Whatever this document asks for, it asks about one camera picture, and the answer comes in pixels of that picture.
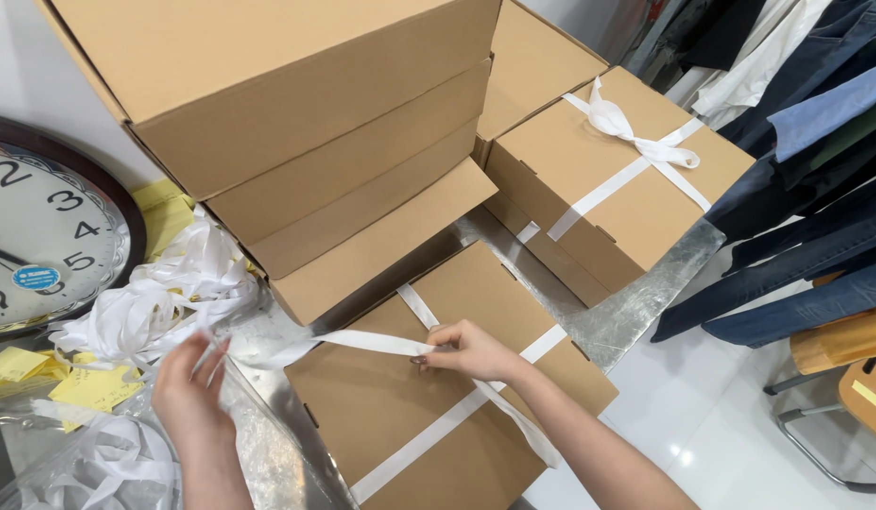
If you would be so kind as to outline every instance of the yellow tape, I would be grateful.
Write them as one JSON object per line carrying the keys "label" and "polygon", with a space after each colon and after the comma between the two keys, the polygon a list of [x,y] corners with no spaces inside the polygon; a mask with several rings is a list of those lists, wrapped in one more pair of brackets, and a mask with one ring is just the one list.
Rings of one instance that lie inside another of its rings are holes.
{"label": "yellow tape", "polygon": [[854,379],[851,387],[853,388],[854,391],[863,395],[864,399],[869,400],[870,403],[876,407],[876,394],[873,393],[872,389],[866,388],[865,386],[863,386],[863,383],[861,383],[860,381],[858,381],[856,379]]}

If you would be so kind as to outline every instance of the cardboard box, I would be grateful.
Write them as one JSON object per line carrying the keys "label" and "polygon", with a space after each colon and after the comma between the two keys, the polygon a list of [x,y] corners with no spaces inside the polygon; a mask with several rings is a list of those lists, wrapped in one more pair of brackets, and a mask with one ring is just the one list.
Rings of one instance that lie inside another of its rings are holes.
{"label": "cardboard box", "polygon": [[283,278],[406,203],[466,159],[473,119],[437,144],[261,241],[244,246],[271,276]]}
{"label": "cardboard box", "polygon": [[499,0],[36,0],[117,120],[197,200],[489,56]]}
{"label": "cardboard box", "polygon": [[[349,196],[474,121],[485,101],[490,65],[491,61],[485,59],[376,120],[220,193],[208,200],[207,205],[246,246],[344,199],[355,202],[357,210],[353,215],[357,219],[367,219],[356,223],[358,228],[350,232],[356,233],[441,176],[434,172],[420,176],[411,169],[408,179],[417,180],[418,189],[408,189],[404,195],[388,195],[393,207],[387,211],[383,203],[360,203]],[[470,130],[471,144],[473,132],[474,129]],[[462,153],[457,151],[443,173],[462,161],[468,150],[469,147]],[[372,217],[369,208],[382,212]]]}
{"label": "cardboard box", "polygon": [[[660,140],[691,119],[686,111],[623,68],[601,76],[601,96],[623,110],[636,137]],[[574,94],[588,101],[592,84]],[[737,180],[753,158],[701,127],[681,148],[700,158],[697,168],[676,167],[710,203]],[[486,173],[543,232],[604,181],[636,160],[633,144],[597,131],[575,106],[558,100],[502,135]],[[649,166],[583,215],[558,246],[616,292],[652,267],[703,215],[683,191]]]}
{"label": "cardboard box", "polygon": [[[482,205],[515,236],[518,236],[532,222],[529,216],[500,191],[492,195]],[[594,307],[611,295],[611,292],[583,266],[580,266],[579,262],[574,261],[567,251],[564,251],[555,241],[544,234],[545,232],[541,230],[536,232],[523,243],[523,246],[529,249],[542,264],[545,264],[545,267],[576,294],[580,301],[583,301],[583,304],[587,307]]]}
{"label": "cardboard box", "polygon": [[[440,322],[470,319],[516,352],[555,326],[480,241],[421,276],[412,288]],[[417,341],[428,334],[396,294],[349,329]],[[618,394],[569,337],[535,365],[593,415]],[[408,357],[328,343],[285,368],[285,374],[315,417],[349,486],[475,388],[458,372],[432,370],[420,376]],[[500,394],[535,421],[511,388]],[[545,469],[514,422],[486,403],[360,507],[506,510]]]}
{"label": "cardboard box", "polygon": [[[321,257],[284,278],[272,277],[271,290],[287,315],[306,326],[496,191],[466,158],[409,202]],[[265,270],[269,276],[283,273],[271,263]]]}
{"label": "cardboard box", "polygon": [[491,41],[494,64],[472,158],[485,168],[491,142],[608,63],[516,0],[504,0]]}

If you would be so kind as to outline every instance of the wall clock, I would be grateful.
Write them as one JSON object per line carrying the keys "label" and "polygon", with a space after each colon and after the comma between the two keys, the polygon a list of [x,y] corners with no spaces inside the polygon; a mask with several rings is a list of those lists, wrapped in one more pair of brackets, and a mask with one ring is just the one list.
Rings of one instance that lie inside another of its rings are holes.
{"label": "wall clock", "polygon": [[123,186],[59,139],[0,118],[0,341],[81,316],[145,255]]}

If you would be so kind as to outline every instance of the clock numeral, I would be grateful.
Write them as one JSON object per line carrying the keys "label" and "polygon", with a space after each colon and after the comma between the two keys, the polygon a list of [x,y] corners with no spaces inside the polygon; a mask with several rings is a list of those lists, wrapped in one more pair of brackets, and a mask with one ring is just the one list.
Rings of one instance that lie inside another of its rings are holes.
{"label": "clock numeral", "polygon": [[[81,255],[81,254],[82,254],[81,251],[78,252],[78,253],[73,253],[72,255],[69,255],[69,257],[67,257],[66,259],[63,259],[63,261],[66,262],[66,265],[69,266],[69,267],[71,267],[72,270],[75,271],[75,272],[80,272],[80,271],[82,271],[82,270],[87,270],[87,269],[91,268],[91,267],[92,267],[92,264],[95,263],[95,260],[92,259],[92,257],[79,257],[79,258],[76,259],[75,261],[72,261],[72,260],[71,260],[73,257],[77,257],[77,256],[79,256],[79,255]],[[73,268],[72,265],[75,264],[75,263],[78,262],[78,261],[86,261],[87,263],[86,263],[84,266],[82,266],[81,268]]]}
{"label": "clock numeral", "polygon": [[85,221],[80,221],[80,222],[79,222],[79,226],[76,227],[76,238],[85,237],[85,236],[87,236],[87,235],[89,235],[89,234],[98,235],[98,229],[93,229],[93,228],[92,228],[91,226],[89,226],[89,224],[86,223]]}
{"label": "clock numeral", "polygon": [[81,197],[77,197],[77,196],[73,195],[73,194],[72,194],[72,191],[66,191],[66,190],[64,190],[64,191],[57,191],[56,193],[54,193],[54,194],[52,194],[50,197],[48,197],[48,198],[47,198],[47,203],[53,203],[54,199],[55,199],[58,195],[66,195],[66,198],[63,199],[63,200],[61,200],[60,203],[65,203],[65,202],[75,202],[76,205],[70,205],[70,206],[68,206],[68,207],[58,207],[58,208],[57,208],[57,211],[72,211],[73,209],[75,209],[75,208],[79,207],[80,205],[82,205],[82,203],[84,202],[84,201],[81,199]]}
{"label": "clock numeral", "polygon": [[8,308],[8,306],[6,304],[6,294],[3,294],[3,292],[1,290],[0,290],[0,307],[2,309]]}
{"label": "clock numeral", "polygon": [[63,283],[62,281],[59,281],[53,287],[48,287],[44,290],[36,290],[35,294],[41,294],[42,296],[53,296],[54,294],[56,294],[57,292],[60,292],[63,289],[66,289],[66,284]]}
{"label": "clock numeral", "polygon": [[13,183],[19,182],[20,180],[24,180],[24,179],[28,179],[29,177],[32,177],[32,175],[30,173],[26,173],[22,177],[17,177],[16,179],[10,180],[10,177],[13,176],[13,173],[15,173],[19,169],[19,163],[17,163],[16,161],[0,161],[0,166],[1,165],[6,165],[6,166],[10,167],[10,171],[8,171],[7,174],[4,175],[3,177],[1,177],[1,179],[0,179],[0,187],[1,188],[5,188],[5,187],[9,186],[10,184],[13,184]]}

